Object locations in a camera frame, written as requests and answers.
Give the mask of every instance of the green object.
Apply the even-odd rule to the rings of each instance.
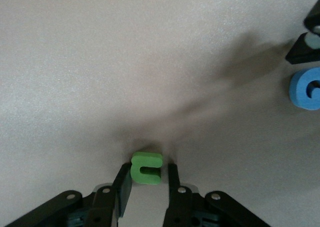
[[[161,182],[162,154],[135,152],[131,162],[130,173],[135,182],[145,185],[157,185]]]

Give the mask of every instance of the table surface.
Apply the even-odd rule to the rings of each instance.
[[[317,0],[0,0],[0,226],[146,146],[273,227],[320,226],[320,115],[285,55]],[[120,227],[162,226],[162,183]]]

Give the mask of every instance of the black object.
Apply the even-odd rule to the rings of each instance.
[[[320,36],[320,0],[315,3],[303,23],[311,33]],[[306,34],[307,32],[300,35],[285,57],[292,65],[320,61],[320,49],[312,49],[306,44]]]
[[[169,208],[163,227],[270,227],[221,191],[205,197],[180,185],[176,164],[168,165]]]
[[[130,168],[123,164],[112,185],[87,197],[65,191],[6,227],[117,227],[131,192]]]
[[[87,197],[65,191],[6,227],[117,227],[132,188],[131,163],[122,165],[112,185]],[[270,227],[221,191],[205,198],[180,185],[176,164],[168,165],[169,207],[163,227]]]

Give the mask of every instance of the blue foam letter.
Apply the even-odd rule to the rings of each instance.
[[[297,107],[306,110],[320,109],[320,67],[296,72],[290,82],[289,95]]]

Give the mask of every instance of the screw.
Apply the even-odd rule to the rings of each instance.
[[[320,25],[315,26],[312,30],[313,30],[313,32],[315,32],[316,34],[320,34]]]
[[[215,201],[218,201],[218,200],[221,199],[220,195],[218,195],[217,193],[213,193],[213,194],[211,195],[211,198],[212,198],[213,200],[215,200]]]
[[[178,188],[178,192],[183,194],[183,193],[187,192],[187,190],[183,187],[180,187],[180,188]]]
[[[72,199],[74,199],[75,197],[76,197],[75,194],[69,194],[69,195],[66,197],[66,199],[67,199],[67,200],[72,200]]]
[[[110,189],[109,189],[109,188],[105,188],[105,189],[102,190],[102,193],[105,193],[105,194],[106,194],[106,193],[109,193],[109,192],[110,192]]]

